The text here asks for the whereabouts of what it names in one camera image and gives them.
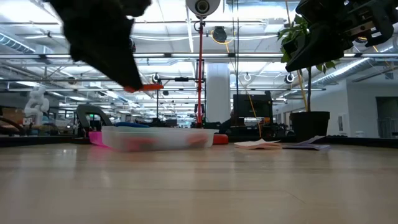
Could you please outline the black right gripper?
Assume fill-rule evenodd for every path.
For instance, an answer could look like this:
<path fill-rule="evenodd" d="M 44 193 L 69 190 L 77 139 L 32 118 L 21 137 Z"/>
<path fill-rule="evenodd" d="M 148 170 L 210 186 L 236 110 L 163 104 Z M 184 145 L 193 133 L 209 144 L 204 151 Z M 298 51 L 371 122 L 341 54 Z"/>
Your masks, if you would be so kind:
<path fill-rule="evenodd" d="M 397 0 L 301 0 L 296 13 L 310 32 L 283 43 L 288 72 L 341 58 L 344 41 L 364 37 L 367 47 L 386 42 L 397 23 Z"/>

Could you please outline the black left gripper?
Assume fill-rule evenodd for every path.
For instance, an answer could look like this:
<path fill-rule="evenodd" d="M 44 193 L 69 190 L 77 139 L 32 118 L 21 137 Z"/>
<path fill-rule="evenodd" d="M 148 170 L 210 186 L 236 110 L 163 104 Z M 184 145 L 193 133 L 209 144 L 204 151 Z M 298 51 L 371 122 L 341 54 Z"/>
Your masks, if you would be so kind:
<path fill-rule="evenodd" d="M 82 61 L 128 90 L 143 87 L 131 40 L 134 19 L 150 0 L 50 0 L 63 22 L 71 58 Z"/>

